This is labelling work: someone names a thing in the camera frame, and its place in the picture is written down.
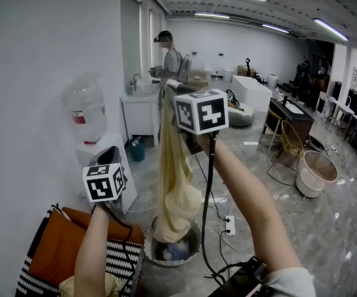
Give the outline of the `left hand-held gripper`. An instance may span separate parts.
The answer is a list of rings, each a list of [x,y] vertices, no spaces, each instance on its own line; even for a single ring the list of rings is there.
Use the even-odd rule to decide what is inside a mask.
[[[126,179],[117,146],[105,148],[94,155],[92,166],[82,169],[82,180],[89,204],[111,202],[115,207],[123,209]]]

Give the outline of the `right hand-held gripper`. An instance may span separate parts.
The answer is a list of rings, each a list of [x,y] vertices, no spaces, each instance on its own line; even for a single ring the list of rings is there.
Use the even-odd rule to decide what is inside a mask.
[[[180,84],[174,97],[177,126],[184,133],[190,154],[197,154],[201,147],[196,136],[217,133],[229,127],[227,94],[219,89],[198,92],[196,86]]]

